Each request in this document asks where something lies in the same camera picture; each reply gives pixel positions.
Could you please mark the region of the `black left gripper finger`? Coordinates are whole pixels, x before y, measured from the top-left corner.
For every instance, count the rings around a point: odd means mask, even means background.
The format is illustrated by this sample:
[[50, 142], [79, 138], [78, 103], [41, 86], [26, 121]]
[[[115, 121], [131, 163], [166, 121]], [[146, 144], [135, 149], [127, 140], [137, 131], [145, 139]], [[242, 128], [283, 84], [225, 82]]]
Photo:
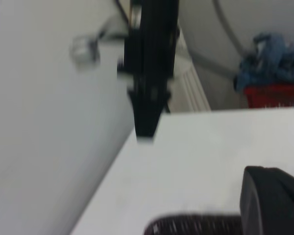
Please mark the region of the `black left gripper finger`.
[[247, 166], [240, 212], [245, 235], [294, 235], [294, 177], [279, 168]]

